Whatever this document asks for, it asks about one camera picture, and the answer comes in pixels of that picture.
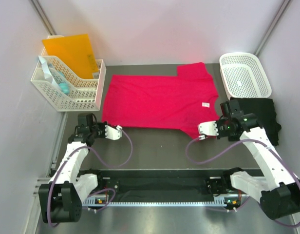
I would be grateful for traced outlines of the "red t shirt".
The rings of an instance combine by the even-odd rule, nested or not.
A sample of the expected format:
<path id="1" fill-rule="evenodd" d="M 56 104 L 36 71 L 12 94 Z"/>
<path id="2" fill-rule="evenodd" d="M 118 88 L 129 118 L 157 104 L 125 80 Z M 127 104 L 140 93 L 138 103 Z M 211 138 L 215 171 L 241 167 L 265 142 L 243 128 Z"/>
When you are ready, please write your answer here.
<path id="1" fill-rule="evenodd" d="M 181 130 L 191 138 L 200 123 L 220 117 L 219 94 L 202 62 L 177 67 L 176 76 L 113 75 L 102 121 L 136 128 Z"/>

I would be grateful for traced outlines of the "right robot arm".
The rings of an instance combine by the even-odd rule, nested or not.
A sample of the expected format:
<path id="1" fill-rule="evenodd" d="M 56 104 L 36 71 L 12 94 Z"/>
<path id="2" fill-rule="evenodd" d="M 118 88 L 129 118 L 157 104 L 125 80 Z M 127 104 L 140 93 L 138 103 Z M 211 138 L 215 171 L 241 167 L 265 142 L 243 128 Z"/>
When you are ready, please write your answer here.
<path id="1" fill-rule="evenodd" d="M 265 177 L 260 181 L 241 168 L 229 169 L 221 175 L 222 189 L 227 193 L 245 192 L 272 220 L 299 213 L 300 180 L 284 166 L 261 121 L 253 113 L 245 114 L 237 100 L 226 101 L 220 107 L 223 116 L 216 121 L 218 138 L 239 139 Z"/>

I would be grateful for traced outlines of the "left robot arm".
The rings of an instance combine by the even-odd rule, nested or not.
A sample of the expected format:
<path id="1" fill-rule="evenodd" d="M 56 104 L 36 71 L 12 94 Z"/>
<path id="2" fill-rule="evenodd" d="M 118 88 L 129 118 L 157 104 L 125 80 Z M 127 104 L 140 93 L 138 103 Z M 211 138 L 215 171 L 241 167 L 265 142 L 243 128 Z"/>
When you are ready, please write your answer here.
<path id="1" fill-rule="evenodd" d="M 38 190 L 42 219 L 51 228 L 60 223 L 78 222 L 83 201 L 91 191 L 100 193 L 105 186 L 104 180 L 95 174 L 79 176 L 78 173 L 95 139 L 106 136 L 106 124 L 97 122 L 93 113 L 79 114 L 77 122 L 59 168 Z"/>

